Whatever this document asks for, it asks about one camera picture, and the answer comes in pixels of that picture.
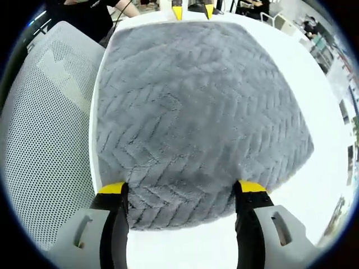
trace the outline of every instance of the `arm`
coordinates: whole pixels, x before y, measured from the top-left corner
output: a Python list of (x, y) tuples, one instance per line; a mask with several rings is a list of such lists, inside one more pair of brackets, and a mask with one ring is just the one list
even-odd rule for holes
[[(118, 10), (123, 11), (123, 9), (127, 6), (127, 4), (130, 2), (130, 0), (120, 0), (118, 1), (118, 3), (115, 5), (115, 7)], [(135, 5), (133, 3), (130, 3), (126, 9), (123, 11), (123, 14), (125, 14), (127, 17), (135, 17), (140, 14), (140, 11), (137, 9), (137, 7), (135, 7)]]
[(262, 2), (258, 2), (258, 1), (256, 1), (256, 0), (246, 0), (248, 3), (251, 3), (253, 6), (255, 6), (255, 7), (260, 7), (260, 6), (262, 6), (263, 4), (262, 4)]

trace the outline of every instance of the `chair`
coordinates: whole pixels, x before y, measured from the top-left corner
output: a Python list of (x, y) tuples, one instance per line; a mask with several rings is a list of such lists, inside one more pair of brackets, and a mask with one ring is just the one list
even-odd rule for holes
[(23, 228), (42, 250), (94, 197), (88, 128), (104, 48), (66, 22), (29, 52), (0, 119), (0, 175)]
[(260, 13), (260, 20), (262, 22), (264, 21), (264, 17), (267, 17), (270, 19), (271, 25), (275, 27), (274, 21), (277, 18), (277, 16), (281, 13), (283, 8), (279, 5), (279, 3), (271, 3), (269, 6), (269, 14), (266, 14), (264, 12)]

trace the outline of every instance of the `black shirt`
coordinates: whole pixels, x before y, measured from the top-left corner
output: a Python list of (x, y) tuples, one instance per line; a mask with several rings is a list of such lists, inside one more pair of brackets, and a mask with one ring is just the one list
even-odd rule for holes
[(306, 32), (311, 32), (314, 35), (318, 34), (317, 24), (310, 23), (310, 21), (305, 21), (303, 24)]
[(52, 19), (49, 29), (60, 21), (67, 21), (96, 42), (103, 39), (113, 23), (107, 6), (114, 7), (119, 0), (88, 0), (64, 5), (65, 0), (46, 0), (46, 9)]
[[(254, 17), (255, 19), (258, 19), (260, 20), (260, 13), (261, 12), (264, 12), (266, 13), (267, 15), (269, 14), (269, 5), (270, 5), (270, 1), (269, 0), (261, 0), (262, 2), (262, 5), (259, 6), (259, 7), (256, 7), (254, 6), (253, 8), (246, 8), (246, 7), (241, 7), (239, 5), (239, 1), (238, 1), (238, 6), (237, 6), (237, 9), (236, 9), (236, 14), (246, 14), (247, 12), (249, 13), (249, 17), (251, 17), (250, 15), (251, 14), (256, 14), (258, 16)], [(265, 21), (267, 21), (267, 17), (266, 16), (263, 16), (263, 19)]]

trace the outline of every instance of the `gray towel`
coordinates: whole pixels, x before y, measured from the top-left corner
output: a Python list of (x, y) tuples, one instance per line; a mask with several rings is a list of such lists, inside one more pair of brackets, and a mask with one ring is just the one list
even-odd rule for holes
[(129, 183), (131, 228), (227, 216), (236, 179), (273, 190), (313, 152), (291, 89), (241, 26), (148, 25), (116, 33), (108, 49), (97, 153), (104, 184)]

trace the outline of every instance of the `white table surface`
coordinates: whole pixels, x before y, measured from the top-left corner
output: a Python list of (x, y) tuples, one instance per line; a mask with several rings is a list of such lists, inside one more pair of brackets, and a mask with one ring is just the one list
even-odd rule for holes
[[(206, 18), (202, 13), (184, 11), (183, 20)], [(166, 21), (176, 21), (171, 11), (148, 13), (122, 21), (116, 31)], [(305, 225), (307, 237), (316, 244), (329, 223), (347, 180), (347, 148), (343, 143), (346, 134), (330, 85), (309, 52), (279, 30), (231, 13), (215, 15), (212, 21), (234, 22), (247, 29), (271, 55), (297, 99), (315, 149), (306, 164), (270, 196), (275, 204), (283, 205)], [(95, 192), (101, 187), (95, 153), (97, 96), (98, 80), (91, 103), (89, 129)], [(127, 264), (131, 269), (236, 268), (235, 219), (236, 216), (232, 215), (211, 224), (177, 231), (130, 231)]]

